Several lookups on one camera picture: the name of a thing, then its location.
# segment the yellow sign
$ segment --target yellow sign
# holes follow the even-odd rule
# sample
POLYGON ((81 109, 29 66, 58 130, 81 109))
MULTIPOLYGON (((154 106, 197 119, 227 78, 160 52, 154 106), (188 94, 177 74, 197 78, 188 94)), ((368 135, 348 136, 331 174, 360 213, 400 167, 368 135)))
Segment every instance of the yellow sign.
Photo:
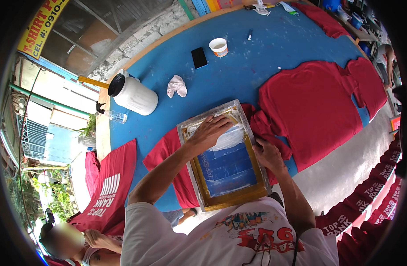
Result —
POLYGON ((42 48, 69 0, 46 0, 29 23, 18 45, 18 51, 39 59, 42 48))

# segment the white cloth rag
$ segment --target white cloth rag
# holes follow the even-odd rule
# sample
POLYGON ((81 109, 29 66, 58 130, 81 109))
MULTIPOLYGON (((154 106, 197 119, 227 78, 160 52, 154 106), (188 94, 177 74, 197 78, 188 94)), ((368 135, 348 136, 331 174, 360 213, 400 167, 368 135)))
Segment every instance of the white cloth rag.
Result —
POLYGON ((174 77, 169 81, 168 89, 166 91, 169 98, 172 98, 172 96, 174 96, 174 92, 177 92, 177 94, 181 97, 185 97, 187 94, 187 89, 185 87, 183 79, 177 75, 174 75, 174 77))

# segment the screen printing frame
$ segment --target screen printing frame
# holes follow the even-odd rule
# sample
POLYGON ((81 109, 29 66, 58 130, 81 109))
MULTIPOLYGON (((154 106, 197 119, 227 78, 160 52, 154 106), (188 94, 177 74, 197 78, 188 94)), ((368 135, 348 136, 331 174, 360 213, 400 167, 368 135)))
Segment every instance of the screen printing frame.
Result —
POLYGON ((223 209, 229 206, 256 200, 271 194, 271 186, 265 167, 258 162, 255 153, 252 150, 252 145, 256 144, 254 134, 252 133, 251 127, 249 126, 248 120, 246 119, 245 113, 243 112, 242 106, 240 105, 238 99, 217 106, 178 124, 177 132, 179 141, 181 145, 187 141, 185 129, 187 129, 188 126, 205 120, 205 118, 209 115, 222 114, 223 112, 231 110, 232 108, 239 111, 239 116, 241 119, 240 122, 242 122, 245 127, 246 137, 244 142, 252 163, 252 168, 254 169, 254 173, 257 178, 257 184, 221 196, 210 197, 198 158, 193 158, 193 160, 187 162, 186 165, 202 212, 223 209))

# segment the black smartphone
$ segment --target black smartphone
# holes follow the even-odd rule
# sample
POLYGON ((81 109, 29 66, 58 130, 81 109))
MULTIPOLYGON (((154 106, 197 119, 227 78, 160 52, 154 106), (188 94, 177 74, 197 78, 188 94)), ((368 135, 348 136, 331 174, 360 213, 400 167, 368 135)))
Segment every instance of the black smartphone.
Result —
POLYGON ((191 56, 193 57, 193 63, 195 63, 195 69, 206 66, 208 64, 202 47, 191 51, 191 56))

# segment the blue wall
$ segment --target blue wall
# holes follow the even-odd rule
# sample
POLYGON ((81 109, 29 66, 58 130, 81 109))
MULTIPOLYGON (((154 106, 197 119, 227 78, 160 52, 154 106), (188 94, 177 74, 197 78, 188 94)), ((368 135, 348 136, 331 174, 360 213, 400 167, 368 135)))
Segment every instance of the blue wall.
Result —
POLYGON ((47 138, 44 159, 71 163, 79 153, 78 136, 80 133, 51 123, 47 132, 54 134, 54 137, 52 140, 47 138))

